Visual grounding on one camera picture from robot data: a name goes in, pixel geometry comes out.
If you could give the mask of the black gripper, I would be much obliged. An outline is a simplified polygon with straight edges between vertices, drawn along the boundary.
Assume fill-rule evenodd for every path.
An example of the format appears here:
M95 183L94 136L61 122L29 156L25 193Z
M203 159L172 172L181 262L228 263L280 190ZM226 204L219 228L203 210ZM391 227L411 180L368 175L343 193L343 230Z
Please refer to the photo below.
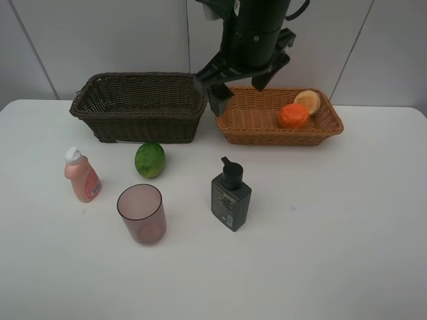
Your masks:
M226 83L250 78L252 86L263 91L290 62L286 49L293 46L295 39L296 34L288 28L273 33L228 33L220 51L194 75L194 87L208 95L212 112L221 117L234 96Z

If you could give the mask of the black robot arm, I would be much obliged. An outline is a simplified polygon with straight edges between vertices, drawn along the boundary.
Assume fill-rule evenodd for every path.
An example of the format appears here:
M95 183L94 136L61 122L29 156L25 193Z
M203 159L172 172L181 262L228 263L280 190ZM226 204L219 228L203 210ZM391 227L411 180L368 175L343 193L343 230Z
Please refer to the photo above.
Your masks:
M283 28L289 1L202 1L203 8L223 20L218 53L194 75L196 90L209 100L212 112L220 117L234 96L230 81L250 78L262 91L276 73L290 62L286 48L296 34Z

